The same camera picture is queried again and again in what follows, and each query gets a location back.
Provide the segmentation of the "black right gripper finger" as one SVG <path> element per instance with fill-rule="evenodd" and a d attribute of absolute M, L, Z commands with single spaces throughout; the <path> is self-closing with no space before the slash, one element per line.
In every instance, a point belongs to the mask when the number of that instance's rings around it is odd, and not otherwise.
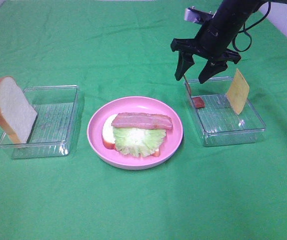
<path fill-rule="evenodd" d="M 175 79 L 180 81 L 186 71 L 194 65 L 194 58 L 192 53 L 179 51 L 178 52 L 178 63 L 175 71 Z"/>
<path fill-rule="evenodd" d="M 207 61 L 205 67 L 202 69 L 198 76 L 198 80 L 200 84 L 205 83 L 207 80 L 212 78 L 213 76 L 224 72 L 228 68 L 226 61 Z"/>

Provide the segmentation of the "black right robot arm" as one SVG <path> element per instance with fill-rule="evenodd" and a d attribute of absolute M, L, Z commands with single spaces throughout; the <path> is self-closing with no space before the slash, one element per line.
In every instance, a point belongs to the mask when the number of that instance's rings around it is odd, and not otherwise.
<path fill-rule="evenodd" d="M 178 52 L 175 79 L 179 81 L 195 64 L 194 55 L 207 60 L 198 76 L 201 84 L 225 71 L 228 61 L 237 64 L 241 59 L 239 51 L 230 50 L 228 46 L 261 5 L 258 0 L 224 0 L 214 14 L 193 7 L 186 8 L 184 20 L 200 24 L 201 27 L 194 38 L 172 40 L 170 48 Z"/>

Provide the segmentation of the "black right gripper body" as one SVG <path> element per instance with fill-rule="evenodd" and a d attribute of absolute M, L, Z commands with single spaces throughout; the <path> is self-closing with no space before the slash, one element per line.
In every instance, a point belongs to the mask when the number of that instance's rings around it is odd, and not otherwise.
<path fill-rule="evenodd" d="M 179 51 L 215 62 L 231 61 L 237 64 L 241 56 L 236 51 L 228 49 L 228 45 L 240 28 L 241 24 L 238 22 L 207 20 L 194 38 L 174 38 L 170 48 L 173 52 Z"/>

